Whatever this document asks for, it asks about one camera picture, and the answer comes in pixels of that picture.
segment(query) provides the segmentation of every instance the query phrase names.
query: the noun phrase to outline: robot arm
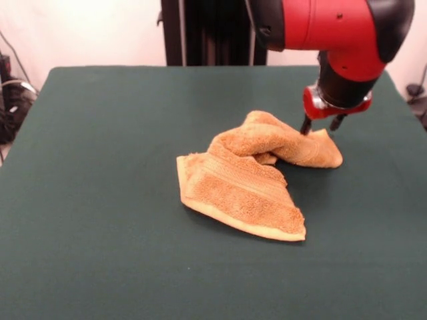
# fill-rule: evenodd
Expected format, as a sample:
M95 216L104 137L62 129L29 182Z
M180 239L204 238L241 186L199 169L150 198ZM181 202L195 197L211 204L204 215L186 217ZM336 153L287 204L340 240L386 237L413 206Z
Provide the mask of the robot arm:
M365 111L371 90L403 44L414 0L246 0L257 38L268 50L318 50L320 75L304 90L311 121L336 115L331 129Z

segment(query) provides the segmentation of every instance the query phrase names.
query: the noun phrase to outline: cable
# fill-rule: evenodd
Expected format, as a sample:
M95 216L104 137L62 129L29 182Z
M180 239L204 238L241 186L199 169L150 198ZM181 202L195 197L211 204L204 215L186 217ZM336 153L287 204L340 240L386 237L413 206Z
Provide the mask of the cable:
M28 82L31 82L31 81L29 80L29 77L28 77L28 74L27 74L27 72L26 72L25 68L22 66L21 60L19 60L19 57L18 57L18 54L16 53L15 48L10 44L10 42L8 42L8 40L6 39L6 37L5 37L5 35L3 34L3 32L1 32L1 30L0 30L0 37L4 40L4 42L7 44L7 46L12 50L12 52L13 52L13 54L14 54L14 56L15 56L16 60L18 61L18 64L19 64L20 68L22 69L22 72L24 73L24 76L25 76L26 80L27 80Z
M424 82L426 80L426 77L427 77L427 64L424 67L424 72L422 74L420 85L418 86L418 90L417 90L415 96L413 96L412 99L409 101L409 103L414 102L418 98L418 96L421 94L421 92L422 92L422 85L424 84Z
M24 80L20 80L20 79L13 79L13 80L5 81L1 84L1 86L4 87L6 85L12 85L14 83L19 84L20 86L26 88L27 90L30 90L35 95L39 95L39 92L36 90L36 88L34 88L34 86L32 84L25 82Z

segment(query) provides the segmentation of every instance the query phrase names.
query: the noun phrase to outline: table surface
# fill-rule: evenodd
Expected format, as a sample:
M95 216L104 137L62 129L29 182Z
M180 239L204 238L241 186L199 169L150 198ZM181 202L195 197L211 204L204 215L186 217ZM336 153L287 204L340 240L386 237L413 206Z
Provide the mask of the table surface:
M427 319L427 135L387 74L334 134L341 168L278 165L306 242L179 200L178 155L254 109L298 127L317 74L54 69L0 169L0 319Z

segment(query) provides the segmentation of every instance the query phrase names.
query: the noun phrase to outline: crumpled towel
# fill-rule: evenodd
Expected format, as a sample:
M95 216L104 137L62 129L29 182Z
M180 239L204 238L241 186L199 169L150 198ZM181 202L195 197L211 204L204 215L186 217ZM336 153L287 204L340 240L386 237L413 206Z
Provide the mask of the crumpled towel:
M337 168L342 155L325 129L307 136L264 111L213 138L205 153L177 158L181 202L230 227L280 241L306 239L304 216L274 164Z

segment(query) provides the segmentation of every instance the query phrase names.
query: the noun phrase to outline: white wall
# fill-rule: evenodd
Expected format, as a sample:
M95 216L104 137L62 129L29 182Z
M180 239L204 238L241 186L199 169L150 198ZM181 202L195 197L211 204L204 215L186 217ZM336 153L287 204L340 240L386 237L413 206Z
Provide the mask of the white wall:
M427 63L427 0L416 0L412 30L388 70L403 95ZM165 65L160 0L0 0L0 30L40 88L52 67ZM10 53L0 41L4 53ZM315 65L316 52L270 53L269 65ZM22 77L16 64L15 74Z

